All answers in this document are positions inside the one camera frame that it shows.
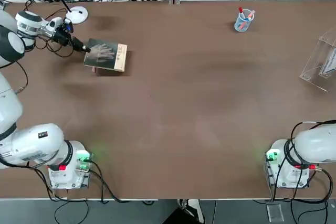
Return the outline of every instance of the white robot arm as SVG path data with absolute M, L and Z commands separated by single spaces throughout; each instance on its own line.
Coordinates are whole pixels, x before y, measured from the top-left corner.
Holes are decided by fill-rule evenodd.
M 275 141 L 266 153 L 270 183 L 284 188 L 306 187 L 310 170 L 317 164 L 336 162 L 335 139 L 336 125 L 326 125 L 300 132 L 293 139 L 294 147 L 291 140 Z
M 24 56 L 25 44 L 16 34 L 15 20 L 0 12 L 0 68 L 3 68 Z M 8 168 L 6 164 L 34 161 L 35 167 L 48 165 L 52 188 L 88 186 L 91 155 L 84 146 L 64 140 L 62 130 L 55 124 L 19 131 L 16 121 L 22 113 L 22 104 L 0 73 L 0 169 Z
M 47 21 L 32 12 L 22 11 L 16 14 L 15 19 L 17 33 L 24 40 L 26 50 L 34 48 L 36 37 L 42 37 L 62 46 L 71 45 L 75 51 L 91 51 L 76 37 L 71 36 L 74 27 L 68 18 L 56 17 Z

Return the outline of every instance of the book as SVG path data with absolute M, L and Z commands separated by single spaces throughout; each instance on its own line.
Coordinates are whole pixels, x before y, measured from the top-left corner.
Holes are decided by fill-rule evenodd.
M 85 66 L 118 72 L 125 71 L 127 45 L 89 39 L 88 48 L 91 48 L 91 52 L 85 54 Z

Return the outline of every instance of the acrylic box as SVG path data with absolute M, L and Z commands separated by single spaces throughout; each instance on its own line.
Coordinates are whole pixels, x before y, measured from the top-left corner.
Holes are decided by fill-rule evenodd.
M 319 38 L 300 77 L 324 91 L 336 86 L 336 27 Z

